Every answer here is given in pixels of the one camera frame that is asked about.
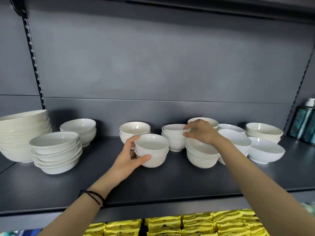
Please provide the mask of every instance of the bottle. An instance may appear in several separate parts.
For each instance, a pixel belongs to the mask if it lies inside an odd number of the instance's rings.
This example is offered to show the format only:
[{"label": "bottle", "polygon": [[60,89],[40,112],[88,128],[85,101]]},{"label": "bottle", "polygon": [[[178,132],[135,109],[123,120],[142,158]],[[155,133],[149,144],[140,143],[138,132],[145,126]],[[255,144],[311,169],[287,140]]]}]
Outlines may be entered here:
[{"label": "bottle", "polygon": [[300,139],[303,136],[311,113],[315,108],[314,105],[315,98],[309,98],[304,105],[300,105],[297,107],[288,136],[295,139]]},{"label": "bottle", "polygon": [[315,109],[311,113],[310,121],[305,129],[302,140],[315,145]]}]

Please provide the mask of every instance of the finger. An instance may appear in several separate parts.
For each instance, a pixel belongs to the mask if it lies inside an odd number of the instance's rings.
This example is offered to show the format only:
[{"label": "finger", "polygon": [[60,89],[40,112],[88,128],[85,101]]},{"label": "finger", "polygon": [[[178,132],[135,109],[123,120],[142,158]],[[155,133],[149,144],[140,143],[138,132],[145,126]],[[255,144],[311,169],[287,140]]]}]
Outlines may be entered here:
[{"label": "finger", "polygon": [[133,157],[135,154],[136,154],[135,151],[131,151],[130,152],[130,157]]},{"label": "finger", "polygon": [[183,133],[183,136],[184,136],[184,137],[187,137],[187,138],[196,138],[196,133],[195,133],[195,132],[191,132],[191,131],[189,131],[189,132],[184,132],[184,133]]},{"label": "finger", "polygon": [[132,143],[137,140],[140,136],[133,136],[129,139],[127,139],[125,145],[124,145],[124,148],[122,150],[122,152],[125,152],[125,153],[128,153],[130,152],[130,149],[132,148]]},{"label": "finger", "polygon": [[197,119],[197,120],[195,120],[195,121],[192,121],[192,122],[190,122],[190,123],[187,123],[187,125],[186,125],[185,127],[183,127],[183,130],[188,129],[188,128],[190,128],[190,127],[196,127],[197,124],[199,123],[199,120],[200,120],[200,119]]},{"label": "finger", "polygon": [[138,166],[142,165],[143,163],[146,163],[150,159],[151,159],[151,155],[144,155],[138,159],[132,160],[133,167],[137,168]]}]

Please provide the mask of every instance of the forearm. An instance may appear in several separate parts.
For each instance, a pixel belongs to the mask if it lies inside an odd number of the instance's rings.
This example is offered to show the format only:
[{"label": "forearm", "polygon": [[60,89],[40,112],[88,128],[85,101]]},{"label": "forearm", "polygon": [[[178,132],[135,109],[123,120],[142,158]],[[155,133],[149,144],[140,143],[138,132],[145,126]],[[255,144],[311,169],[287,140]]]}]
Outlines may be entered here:
[{"label": "forearm", "polygon": [[213,143],[244,197],[271,235],[311,235],[315,219],[226,138]]},{"label": "forearm", "polygon": [[[89,190],[106,198],[113,188],[110,175],[106,173]],[[71,206],[41,231],[39,236],[82,236],[95,218],[101,205],[88,194],[82,194]]]}]

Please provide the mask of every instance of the person's right hand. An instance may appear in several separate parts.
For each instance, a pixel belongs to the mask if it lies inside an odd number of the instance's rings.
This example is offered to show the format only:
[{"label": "person's right hand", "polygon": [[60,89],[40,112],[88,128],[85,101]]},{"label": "person's right hand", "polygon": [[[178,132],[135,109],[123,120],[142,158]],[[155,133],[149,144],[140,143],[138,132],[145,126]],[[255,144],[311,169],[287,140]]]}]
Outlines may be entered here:
[{"label": "person's right hand", "polygon": [[194,138],[203,143],[212,145],[221,135],[211,124],[202,119],[197,119],[193,122],[188,123],[183,129],[195,127],[194,131],[184,132],[183,135],[187,138]]}]

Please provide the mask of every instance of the person's right arm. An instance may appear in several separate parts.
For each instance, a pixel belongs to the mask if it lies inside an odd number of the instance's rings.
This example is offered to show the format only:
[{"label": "person's right arm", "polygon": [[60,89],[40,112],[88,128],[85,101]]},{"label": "person's right arm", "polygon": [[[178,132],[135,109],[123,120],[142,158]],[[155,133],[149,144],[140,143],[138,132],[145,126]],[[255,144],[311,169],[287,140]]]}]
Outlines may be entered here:
[{"label": "person's right arm", "polygon": [[184,136],[214,146],[226,167],[271,236],[315,235],[315,218],[289,193],[245,157],[233,143],[220,135],[209,122],[196,120]]}]

